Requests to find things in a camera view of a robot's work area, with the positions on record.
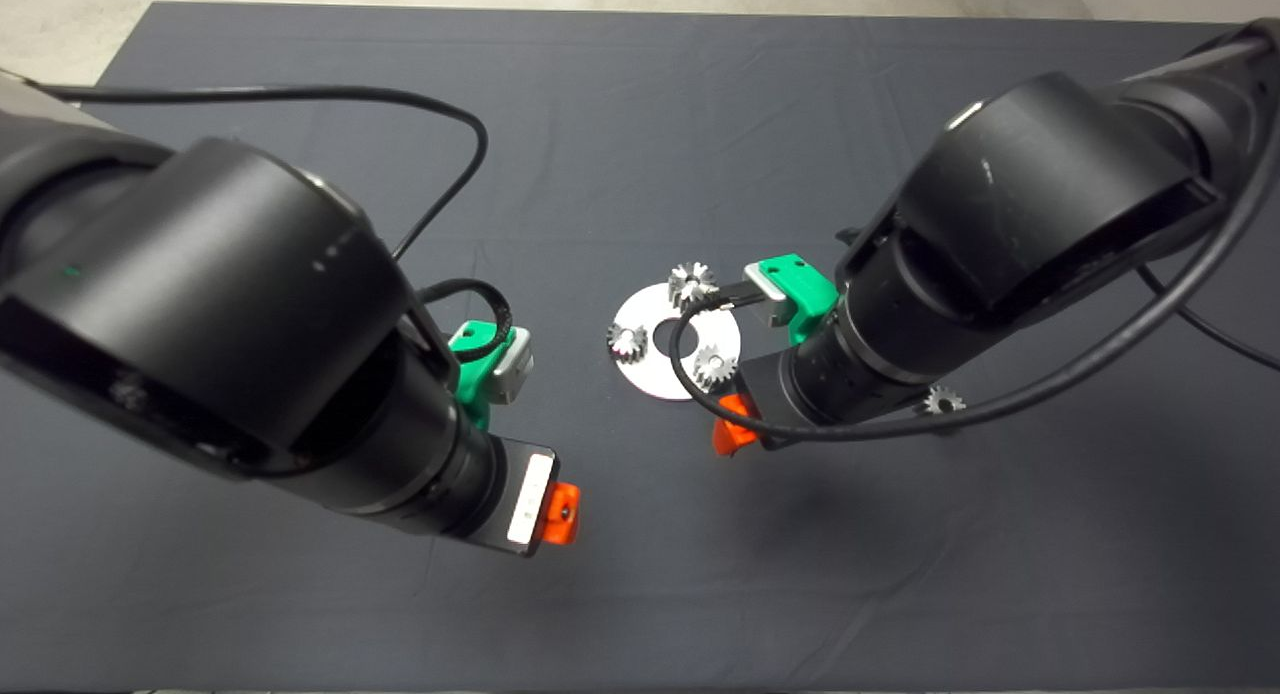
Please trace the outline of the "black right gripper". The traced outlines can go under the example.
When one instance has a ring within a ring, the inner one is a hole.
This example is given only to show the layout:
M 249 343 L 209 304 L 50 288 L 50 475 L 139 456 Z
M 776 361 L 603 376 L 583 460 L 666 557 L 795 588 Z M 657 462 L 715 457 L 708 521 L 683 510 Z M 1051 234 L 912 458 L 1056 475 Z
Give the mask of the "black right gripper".
M 741 362 L 739 394 L 724 394 L 719 406 L 771 426 L 812 428 L 809 410 L 795 388 L 794 360 L 794 352 L 774 352 Z M 735 457 L 759 442 L 756 432 L 726 419 L 717 419 L 712 429 L 712 446 L 719 457 Z

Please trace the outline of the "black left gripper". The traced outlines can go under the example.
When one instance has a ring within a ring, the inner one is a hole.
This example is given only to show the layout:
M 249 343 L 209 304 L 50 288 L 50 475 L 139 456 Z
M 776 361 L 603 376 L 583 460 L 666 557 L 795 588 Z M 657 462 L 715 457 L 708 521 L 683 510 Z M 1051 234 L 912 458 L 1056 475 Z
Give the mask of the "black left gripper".
M 538 552 L 544 529 L 547 544 L 573 544 L 581 492 L 573 484 L 557 483 L 556 452 L 503 437 L 494 437 L 492 443 L 498 464 L 495 481 L 480 511 L 454 537 L 524 558 Z

